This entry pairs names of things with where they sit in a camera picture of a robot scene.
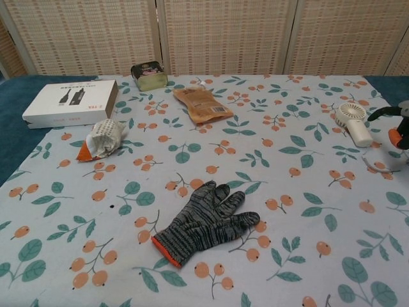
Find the handheld fan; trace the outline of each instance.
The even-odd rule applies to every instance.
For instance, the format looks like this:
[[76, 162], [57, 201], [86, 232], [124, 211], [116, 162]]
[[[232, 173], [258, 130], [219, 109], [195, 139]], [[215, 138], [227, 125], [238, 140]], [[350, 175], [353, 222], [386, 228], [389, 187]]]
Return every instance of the handheld fan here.
[[335, 113], [336, 123], [346, 126], [357, 147], [368, 147], [373, 141], [364, 124], [365, 115], [363, 107], [349, 102], [341, 104]]

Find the tin can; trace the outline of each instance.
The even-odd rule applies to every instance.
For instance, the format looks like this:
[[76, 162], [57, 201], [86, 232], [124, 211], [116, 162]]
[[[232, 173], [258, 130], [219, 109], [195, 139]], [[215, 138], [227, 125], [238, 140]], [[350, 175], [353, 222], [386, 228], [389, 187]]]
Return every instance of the tin can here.
[[158, 61], [136, 64], [130, 73], [140, 91], [150, 91], [167, 85], [167, 75]]

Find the white box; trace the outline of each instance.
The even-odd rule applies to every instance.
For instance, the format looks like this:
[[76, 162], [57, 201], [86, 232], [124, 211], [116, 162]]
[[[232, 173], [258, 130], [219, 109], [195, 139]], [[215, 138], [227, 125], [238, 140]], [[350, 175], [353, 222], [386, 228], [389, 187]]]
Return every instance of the white box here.
[[111, 117], [115, 80], [47, 84], [24, 111], [30, 129], [87, 125]]

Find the gray knit glove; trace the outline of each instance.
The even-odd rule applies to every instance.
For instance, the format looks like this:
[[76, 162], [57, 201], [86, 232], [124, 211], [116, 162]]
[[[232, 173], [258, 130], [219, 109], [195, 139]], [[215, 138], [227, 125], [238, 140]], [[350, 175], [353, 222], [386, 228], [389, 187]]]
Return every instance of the gray knit glove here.
[[238, 191], [227, 198], [229, 193], [227, 184], [217, 187], [214, 181], [203, 184], [192, 193], [172, 223], [152, 237], [173, 265], [181, 267], [196, 251], [235, 240], [259, 223], [260, 217], [255, 212], [233, 215], [245, 195]]

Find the floral tablecloth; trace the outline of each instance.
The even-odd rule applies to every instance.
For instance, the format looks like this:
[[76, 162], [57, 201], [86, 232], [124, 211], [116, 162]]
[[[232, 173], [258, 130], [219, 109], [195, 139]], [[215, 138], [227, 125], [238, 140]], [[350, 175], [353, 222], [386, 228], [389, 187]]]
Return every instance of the floral tablecloth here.
[[[0, 188], [1, 306], [409, 305], [408, 154], [387, 134], [401, 119], [366, 123], [369, 148], [333, 119], [387, 105], [363, 77], [169, 80], [118, 78], [110, 157], [76, 162], [90, 125], [52, 129]], [[171, 90], [200, 83], [235, 116], [194, 125]], [[150, 237], [208, 180], [262, 222], [177, 269]]]

